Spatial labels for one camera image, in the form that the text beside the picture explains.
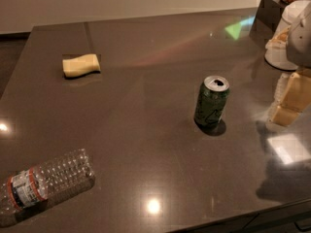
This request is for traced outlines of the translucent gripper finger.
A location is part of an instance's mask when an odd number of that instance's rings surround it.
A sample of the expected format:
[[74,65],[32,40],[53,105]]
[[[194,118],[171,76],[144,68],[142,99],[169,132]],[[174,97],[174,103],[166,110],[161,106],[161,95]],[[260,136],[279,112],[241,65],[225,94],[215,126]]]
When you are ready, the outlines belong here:
[[268,110],[265,123],[269,131],[283,131],[289,124],[289,115],[291,113],[281,106],[281,101],[284,97],[289,78],[289,74],[283,73],[277,82],[274,92],[274,101]]

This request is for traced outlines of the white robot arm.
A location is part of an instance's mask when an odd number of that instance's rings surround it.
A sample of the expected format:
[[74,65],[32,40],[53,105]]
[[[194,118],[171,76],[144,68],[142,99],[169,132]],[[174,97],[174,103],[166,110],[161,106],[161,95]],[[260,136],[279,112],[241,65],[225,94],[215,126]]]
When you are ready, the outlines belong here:
[[265,46],[265,60],[283,70],[266,127],[285,130],[311,104],[311,3],[296,1],[287,6],[272,39]]

